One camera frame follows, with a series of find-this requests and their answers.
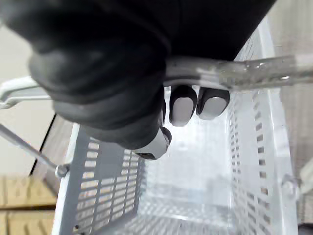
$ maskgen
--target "rectangular hole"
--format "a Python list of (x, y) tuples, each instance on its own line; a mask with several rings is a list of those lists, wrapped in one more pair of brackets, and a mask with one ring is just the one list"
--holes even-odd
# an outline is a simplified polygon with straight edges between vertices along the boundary
[(259, 147), (258, 148), (258, 153), (264, 153), (264, 147)]
[(84, 172), (83, 179), (92, 179), (94, 177), (94, 172)]
[(87, 157), (88, 158), (97, 158), (98, 157), (98, 153), (94, 152), (94, 151), (88, 151), (87, 152)]
[(127, 176), (119, 176), (116, 178), (116, 182), (120, 183), (120, 182), (124, 182), (127, 180)]
[(256, 141), (257, 142), (260, 142), (263, 140), (263, 134), (259, 135), (257, 138), (256, 138)]
[(122, 210), (123, 208), (124, 208), (124, 204), (117, 205), (117, 206), (113, 207), (113, 213), (118, 212), (118, 211)]
[(138, 156), (132, 156), (132, 161), (138, 162), (138, 160), (139, 160), (139, 157), (138, 157)]
[(128, 169), (123, 169), (121, 171), (121, 175), (127, 175), (128, 174)]
[(104, 226), (106, 226), (108, 224), (108, 222), (109, 222), (109, 218), (107, 218), (107, 219), (105, 219), (105, 220), (95, 224), (93, 228), (94, 228), (95, 231), (98, 231), (99, 229), (101, 229)]
[(259, 96), (259, 92), (257, 91), (257, 92), (255, 92), (255, 93), (253, 94), (252, 99), (255, 100), (255, 98), (258, 97), (258, 96)]
[(248, 198), (250, 198), (252, 201), (254, 201), (254, 195), (250, 192), (247, 192), (246, 195), (248, 196)]
[(134, 185), (136, 185), (136, 181), (131, 181), (131, 182), (128, 183), (128, 187), (131, 187), (131, 186), (134, 186)]
[(85, 167), (95, 167), (97, 165), (97, 161), (85, 161)]
[(264, 225), (260, 224), (260, 229), (264, 232), (265, 235), (270, 235), (270, 232)]
[(258, 113), (254, 116), (254, 120), (256, 121), (257, 119), (259, 119), (261, 117), (261, 112), (258, 111)]
[(115, 192), (115, 197), (125, 196), (126, 190), (120, 190)]
[(98, 186), (99, 181), (98, 180), (91, 180), (91, 181), (86, 181), (86, 182), (82, 182), (80, 185), (81, 189), (85, 189), (85, 188), (93, 188)]
[(125, 213), (130, 212), (134, 208), (134, 205), (125, 208)]
[(130, 154), (131, 154), (131, 151), (129, 149), (125, 149), (124, 155), (130, 155)]
[(136, 187), (131, 187), (127, 189), (127, 193), (134, 192), (136, 190)]
[(128, 177), (129, 180), (135, 180), (137, 178), (137, 175), (131, 175)]
[(136, 174), (137, 173), (137, 169), (131, 169), (130, 171), (129, 171), (129, 174)]
[(107, 178), (101, 180), (101, 185), (110, 185), (114, 183), (114, 178)]
[(100, 189), (100, 194), (105, 194), (113, 191), (113, 186), (103, 187)]
[(123, 215), (123, 211), (120, 211), (112, 216), (112, 220), (116, 220)]
[(88, 144), (88, 148), (89, 148), (89, 149), (98, 150), (99, 147), (100, 147), (100, 145), (99, 145), (98, 143), (90, 142), (90, 143)]
[(93, 190), (89, 190), (89, 191), (85, 191), (85, 192), (81, 192), (78, 195), (78, 199), (85, 199), (85, 198), (89, 198), (89, 197), (94, 197), (97, 194), (97, 190), (93, 189)]
[(270, 217), (268, 217), (266, 214), (264, 214), (262, 217), (263, 217), (264, 221), (270, 225)]
[(103, 204), (99, 204), (98, 207), (97, 207), (97, 212), (101, 212), (107, 208), (110, 208), (112, 202), (106, 202), (106, 203), (103, 203)]
[(253, 223), (256, 223), (256, 218), (248, 212), (248, 217)]
[(253, 206), (251, 203), (247, 203), (248, 207), (253, 211), (255, 212), (255, 206)]
[(267, 188), (261, 188), (261, 193), (268, 195), (268, 189)]
[(255, 105), (253, 106), (253, 109), (254, 109), (254, 110), (257, 110), (257, 109), (259, 108), (259, 106), (260, 106), (260, 102), (258, 101), (258, 102), (256, 102)]
[(129, 166), (129, 162), (123, 162), (123, 167), (128, 167)]
[(256, 126), (255, 126), (255, 130), (256, 131), (259, 131), (259, 130), (261, 130), (262, 129), (262, 123), (259, 123), (259, 124), (257, 124)]
[(130, 167), (135, 167), (138, 166), (138, 162), (131, 162), (131, 166)]
[(77, 213), (75, 218), (76, 220), (82, 220), (93, 215), (93, 213), (94, 213), (94, 208), (90, 208), (88, 210)]
[(265, 163), (265, 160), (264, 159), (260, 159), (259, 160), (259, 165), (265, 165), (266, 163)]
[(135, 197), (135, 192), (133, 193), (127, 193), (127, 199)]
[(255, 228), (251, 224), (249, 224), (249, 229), (251, 232), (253, 232), (254, 235), (257, 235)]
[(110, 215), (110, 210), (106, 210), (105, 212), (99, 213), (96, 216), (96, 221), (102, 220)]
[(122, 189), (122, 188), (126, 188), (126, 183), (120, 183), (120, 184), (117, 184), (115, 186), (115, 189), (116, 190), (119, 190), (119, 189)]
[(112, 196), (113, 196), (112, 193), (106, 194), (104, 196), (100, 196), (99, 199), (98, 199), (98, 203), (108, 201), (108, 200), (110, 200), (112, 198)]
[(85, 208), (91, 207), (95, 203), (96, 203), (96, 199), (95, 198), (86, 200), (84, 202), (80, 202), (80, 203), (77, 204), (77, 210), (81, 210), (81, 209), (85, 209)]
[(267, 177), (266, 172), (260, 171), (260, 178), (265, 179)]

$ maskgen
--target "gray fingertip pad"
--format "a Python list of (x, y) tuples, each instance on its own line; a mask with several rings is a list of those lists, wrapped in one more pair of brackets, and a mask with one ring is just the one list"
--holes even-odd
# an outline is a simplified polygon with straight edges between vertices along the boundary
[(197, 105), (197, 94), (188, 86), (179, 86), (171, 92), (170, 122), (173, 126), (185, 126)]
[(165, 127), (160, 127), (149, 144), (143, 148), (133, 149), (133, 152), (147, 160), (156, 160), (166, 153), (171, 141), (171, 132)]
[(170, 145), (171, 142), (172, 142), (172, 134), (171, 134), (171, 132), (167, 128), (165, 128), (164, 126), (160, 127), (160, 129), (161, 129), (163, 135), (165, 135), (167, 137), (167, 140), (168, 140), (169, 145)]
[(229, 104), (228, 91), (200, 88), (197, 115), (203, 120), (213, 120), (225, 110)]

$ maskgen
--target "metal handle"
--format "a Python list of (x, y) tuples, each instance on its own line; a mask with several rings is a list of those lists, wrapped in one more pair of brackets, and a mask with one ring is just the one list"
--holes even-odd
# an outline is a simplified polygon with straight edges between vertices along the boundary
[(12, 79), (0, 87), (0, 109), (8, 109), (25, 100), (49, 100), (50, 96), (30, 76)]
[(31, 145), (22, 140), (19, 136), (0, 124), (0, 136), (13, 143), (17, 147), (25, 150), (27, 153), (34, 156), (40, 163), (45, 164), (49, 170), (55, 172), (58, 177), (65, 177), (68, 172), (67, 165), (56, 165), (52, 163), (44, 154), (33, 148)]

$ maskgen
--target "ventilation slot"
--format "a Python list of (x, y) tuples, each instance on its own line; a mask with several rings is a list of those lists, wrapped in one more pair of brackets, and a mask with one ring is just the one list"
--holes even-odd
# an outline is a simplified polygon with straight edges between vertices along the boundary
[(265, 165), (265, 160), (264, 159), (260, 159), (259, 160), (259, 165)]
[(95, 198), (86, 200), (84, 202), (80, 202), (80, 203), (77, 204), (77, 210), (81, 210), (81, 209), (85, 209), (85, 208), (91, 207), (95, 203), (96, 203), (96, 199)]
[(265, 209), (269, 209), (269, 203), (263, 201), (261, 198), (258, 198), (258, 204), (264, 207)]
[(100, 145), (98, 143), (93, 143), (93, 142), (90, 142), (88, 145), (88, 148), (93, 149), (93, 150), (98, 150), (99, 147), (100, 147)]
[(262, 134), (262, 135), (259, 135), (259, 136), (256, 138), (256, 141), (257, 141), (257, 142), (263, 141), (263, 134)]
[(261, 193), (268, 195), (268, 189), (267, 188), (261, 188)]
[(258, 153), (264, 153), (264, 147), (259, 147), (258, 148)]
[(97, 190), (96, 189), (85, 191), (85, 192), (81, 192), (78, 195), (78, 199), (85, 199), (85, 198), (89, 198), (89, 197), (94, 197), (96, 194), (97, 194)]
[(255, 130), (256, 131), (259, 131), (259, 130), (261, 130), (262, 129), (262, 123), (259, 123), (259, 124), (257, 124), (256, 126), (255, 126)]
[(255, 115), (254, 120), (258, 120), (261, 117), (261, 112), (258, 111), (258, 113)]
[(87, 158), (97, 158), (97, 157), (98, 157), (97, 152), (93, 152), (93, 151), (87, 152)]
[(266, 172), (260, 171), (260, 178), (265, 179), (267, 177)]
[(264, 225), (260, 224), (260, 229), (264, 232), (265, 235), (271, 235)]

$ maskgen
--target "white plastic basket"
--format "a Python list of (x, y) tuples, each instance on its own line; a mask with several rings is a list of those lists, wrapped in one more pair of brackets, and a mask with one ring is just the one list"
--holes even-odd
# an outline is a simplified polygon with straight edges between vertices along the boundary
[[(265, 18), (237, 60), (271, 56)], [(282, 187), (292, 170), (279, 89), (232, 93), (213, 121), (165, 126), (173, 142), (150, 162), (75, 125), (52, 234), (297, 234), (295, 199)]]
[[(62, 177), (52, 235), (296, 235), (296, 200), (313, 187), (313, 162), (298, 188), (280, 89), (256, 89), (313, 83), (313, 55), (267, 57), (274, 50), (265, 17), (236, 62), (170, 58), (165, 87), (226, 89), (231, 100), (213, 121), (167, 121), (173, 140), (157, 161), (75, 124), (67, 164), (55, 165), (0, 124), (0, 136)], [(31, 77), (0, 86), (0, 109), (42, 99), (50, 97)]]

